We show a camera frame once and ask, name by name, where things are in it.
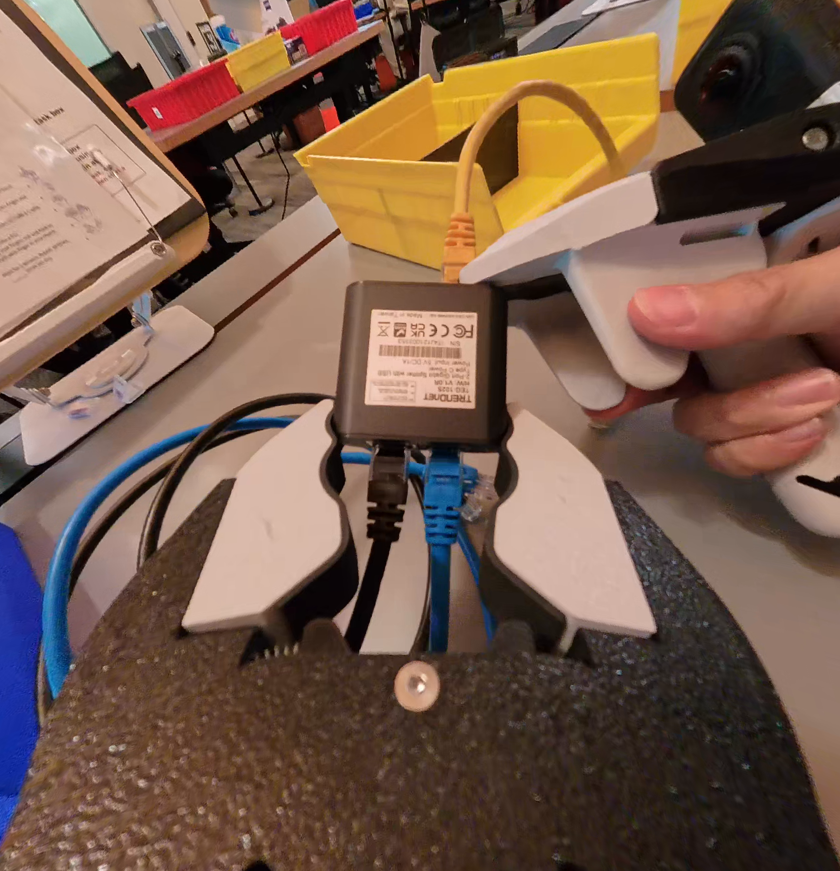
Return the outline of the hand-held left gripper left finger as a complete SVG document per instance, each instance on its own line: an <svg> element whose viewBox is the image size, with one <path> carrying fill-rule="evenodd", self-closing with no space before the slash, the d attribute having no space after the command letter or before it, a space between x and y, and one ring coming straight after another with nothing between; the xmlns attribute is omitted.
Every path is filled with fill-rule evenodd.
<svg viewBox="0 0 840 871"><path fill-rule="evenodd" d="M342 447L325 399L242 467L182 619L183 630L302 635L359 587L341 492Z"/></svg>

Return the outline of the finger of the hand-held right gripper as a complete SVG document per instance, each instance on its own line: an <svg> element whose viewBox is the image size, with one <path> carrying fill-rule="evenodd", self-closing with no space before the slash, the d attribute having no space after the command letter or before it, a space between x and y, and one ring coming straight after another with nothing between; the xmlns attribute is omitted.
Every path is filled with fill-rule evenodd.
<svg viewBox="0 0 840 871"><path fill-rule="evenodd" d="M660 224L649 172L591 191L502 235L460 274L463 284L509 286L562 275L627 388L660 390L687 370L688 353L632 328L638 289L695 285L764 267L764 208Z"/></svg>
<svg viewBox="0 0 840 871"><path fill-rule="evenodd" d="M509 319L580 407L605 412L625 398L625 382L562 275L509 286Z"/></svg>

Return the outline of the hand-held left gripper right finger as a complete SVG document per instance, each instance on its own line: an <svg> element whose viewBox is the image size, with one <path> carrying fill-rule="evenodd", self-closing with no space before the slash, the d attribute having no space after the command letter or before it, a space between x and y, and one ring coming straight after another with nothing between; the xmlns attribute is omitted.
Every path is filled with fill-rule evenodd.
<svg viewBox="0 0 840 871"><path fill-rule="evenodd" d="M518 403L494 478L480 595L496 623L536 640L578 631L640 638L657 631L603 476L564 436Z"/></svg>

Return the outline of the black network splitter box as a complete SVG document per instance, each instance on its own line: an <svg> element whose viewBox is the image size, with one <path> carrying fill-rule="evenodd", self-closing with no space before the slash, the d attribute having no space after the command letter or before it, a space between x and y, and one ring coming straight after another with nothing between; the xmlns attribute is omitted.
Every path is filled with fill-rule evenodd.
<svg viewBox="0 0 840 871"><path fill-rule="evenodd" d="M344 441L498 449L510 426L502 290L364 280L343 314L333 421Z"/></svg>

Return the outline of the grey desk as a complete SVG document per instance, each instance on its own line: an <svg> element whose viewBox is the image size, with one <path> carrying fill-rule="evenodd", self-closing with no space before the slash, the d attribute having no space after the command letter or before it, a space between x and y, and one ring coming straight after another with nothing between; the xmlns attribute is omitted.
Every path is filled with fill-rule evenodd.
<svg viewBox="0 0 840 871"><path fill-rule="evenodd" d="M241 420L325 399L231 409L158 505ZM421 449L346 442L334 410L342 448L373 464L388 448L408 476ZM480 655L370 656L324 618L302 635L183 630L235 479L144 558L77 659L55 551L55 702L0 869L840 868L760 660L621 488L605 483L653 637L536 640L513 620Z"/></svg>

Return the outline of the person's right hand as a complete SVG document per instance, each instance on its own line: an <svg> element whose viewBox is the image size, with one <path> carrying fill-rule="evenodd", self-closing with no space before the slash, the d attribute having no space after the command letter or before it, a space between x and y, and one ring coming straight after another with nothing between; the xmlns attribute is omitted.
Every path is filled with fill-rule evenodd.
<svg viewBox="0 0 840 871"><path fill-rule="evenodd" d="M615 407L585 409L590 420L608 423L673 400L675 429L734 477L784 470L823 443L827 416L840 406L840 246L708 284L639 289L628 315L637 333L665 347L699 352L801 335L820 362L729 392L710 388L691 364L671 387L630 387Z"/></svg>

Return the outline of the black bin divider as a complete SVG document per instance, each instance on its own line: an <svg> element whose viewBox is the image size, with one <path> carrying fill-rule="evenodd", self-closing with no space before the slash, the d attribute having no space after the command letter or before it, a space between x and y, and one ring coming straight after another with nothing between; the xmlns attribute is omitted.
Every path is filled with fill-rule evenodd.
<svg viewBox="0 0 840 871"><path fill-rule="evenodd" d="M424 162L458 163L464 143L473 128L449 136L442 145L428 153ZM479 148L477 160L488 189L497 194L519 175L518 106L514 105L492 125Z"/></svg>

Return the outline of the white stand base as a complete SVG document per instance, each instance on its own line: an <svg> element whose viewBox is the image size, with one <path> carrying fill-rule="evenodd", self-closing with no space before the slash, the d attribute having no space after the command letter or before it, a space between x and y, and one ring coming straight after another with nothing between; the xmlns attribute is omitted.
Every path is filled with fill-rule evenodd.
<svg viewBox="0 0 840 871"><path fill-rule="evenodd" d="M24 462L48 463L141 398L215 338L214 328L184 307L158 311L51 386L20 412Z"/></svg>

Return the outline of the blue plastic bin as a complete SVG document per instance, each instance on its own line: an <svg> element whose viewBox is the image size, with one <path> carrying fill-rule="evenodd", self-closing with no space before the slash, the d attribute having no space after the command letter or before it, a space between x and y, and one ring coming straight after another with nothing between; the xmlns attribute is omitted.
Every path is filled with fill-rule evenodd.
<svg viewBox="0 0 840 871"><path fill-rule="evenodd" d="M39 735L42 590L15 532L0 523L0 844Z"/></svg>

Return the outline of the tilted document board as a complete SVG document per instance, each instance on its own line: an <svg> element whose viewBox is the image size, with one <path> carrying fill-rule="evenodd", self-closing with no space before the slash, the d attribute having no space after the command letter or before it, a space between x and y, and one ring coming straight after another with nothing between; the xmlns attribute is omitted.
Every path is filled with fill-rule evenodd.
<svg viewBox="0 0 840 871"><path fill-rule="evenodd" d="M199 195L156 147L123 106L66 47L63 41L24 2L12 2L55 45L112 110L128 124L153 158L192 192L202 206L201 215L170 236L156 226L131 253L108 269L99 270L78 288L62 294L39 317L0 341L0 392L27 376L84 333L103 323L133 298L153 288L201 252L208 238L208 215Z"/></svg>

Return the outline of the red storage bin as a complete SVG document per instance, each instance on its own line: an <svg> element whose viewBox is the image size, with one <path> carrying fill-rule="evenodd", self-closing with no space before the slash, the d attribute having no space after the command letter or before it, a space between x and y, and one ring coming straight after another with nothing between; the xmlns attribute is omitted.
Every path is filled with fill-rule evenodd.
<svg viewBox="0 0 840 871"><path fill-rule="evenodd" d="M279 27L286 43L300 39L309 56L316 55L352 33L358 32L357 18L351 1L335 1L310 12L292 24Z"/></svg>
<svg viewBox="0 0 840 871"><path fill-rule="evenodd" d="M239 96L240 89L222 59L131 98L128 106L150 130L158 131L195 121Z"/></svg>

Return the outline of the wooden table with black legs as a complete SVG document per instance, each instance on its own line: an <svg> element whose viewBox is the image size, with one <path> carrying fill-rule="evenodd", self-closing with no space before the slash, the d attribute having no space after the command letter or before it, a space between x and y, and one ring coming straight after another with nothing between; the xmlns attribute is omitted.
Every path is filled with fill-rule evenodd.
<svg viewBox="0 0 840 871"><path fill-rule="evenodd" d="M265 136L276 137L283 127L288 127L298 142L293 118L325 100L332 101L340 120L370 105L372 49L379 48L383 30L381 19L361 26L197 119L147 133L165 154L192 144L217 165L232 162L256 203L250 214L267 212L273 200L260 198L240 166L238 155Z"/></svg>

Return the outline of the small yellow storage bin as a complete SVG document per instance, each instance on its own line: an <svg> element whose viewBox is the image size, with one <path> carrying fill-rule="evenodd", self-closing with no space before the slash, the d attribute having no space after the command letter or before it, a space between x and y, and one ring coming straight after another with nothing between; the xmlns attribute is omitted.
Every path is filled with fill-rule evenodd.
<svg viewBox="0 0 840 871"><path fill-rule="evenodd" d="M290 69L292 62L280 31L230 52L226 66L241 93L248 93L270 78Z"/></svg>

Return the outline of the printed instruction sheet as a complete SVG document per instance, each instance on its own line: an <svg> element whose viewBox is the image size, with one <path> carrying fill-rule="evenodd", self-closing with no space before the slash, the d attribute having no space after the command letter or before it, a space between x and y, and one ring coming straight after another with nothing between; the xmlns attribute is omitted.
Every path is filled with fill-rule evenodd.
<svg viewBox="0 0 840 871"><path fill-rule="evenodd" d="M0 2L0 341L202 206L12 2Z"/></svg>

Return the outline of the grey door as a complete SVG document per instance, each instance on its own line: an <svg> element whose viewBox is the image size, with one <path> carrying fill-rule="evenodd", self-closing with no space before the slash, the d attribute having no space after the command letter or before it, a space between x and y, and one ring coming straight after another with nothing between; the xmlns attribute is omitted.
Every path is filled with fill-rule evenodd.
<svg viewBox="0 0 840 871"><path fill-rule="evenodd" d="M171 80L189 71L189 62L168 22L144 25L141 33Z"/></svg>

